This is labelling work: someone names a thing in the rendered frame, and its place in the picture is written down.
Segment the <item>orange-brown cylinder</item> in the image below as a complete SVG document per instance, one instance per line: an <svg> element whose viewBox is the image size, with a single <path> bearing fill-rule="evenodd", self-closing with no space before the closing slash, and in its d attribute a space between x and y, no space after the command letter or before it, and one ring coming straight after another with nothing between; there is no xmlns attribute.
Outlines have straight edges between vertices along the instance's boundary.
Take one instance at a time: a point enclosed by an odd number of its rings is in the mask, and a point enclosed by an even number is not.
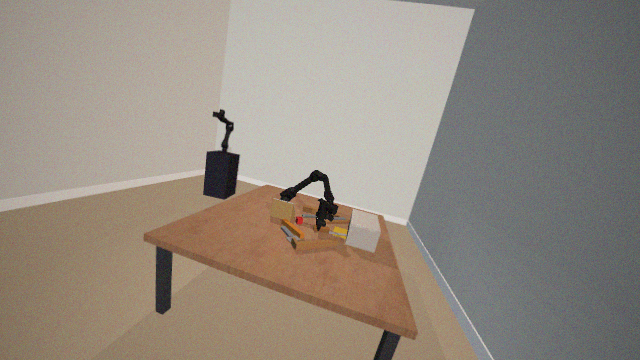
<svg viewBox="0 0 640 360"><path fill-rule="evenodd" d="M317 231L317 226L316 225L314 225L314 228L313 228L313 231L322 232L322 233L328 233L328 234L341 235L341 236L346 236L347 237L347 234L331 232L329 230L330 230L330 227L326 227L326 226L325 227L321 226L319 231Z"/></svg>

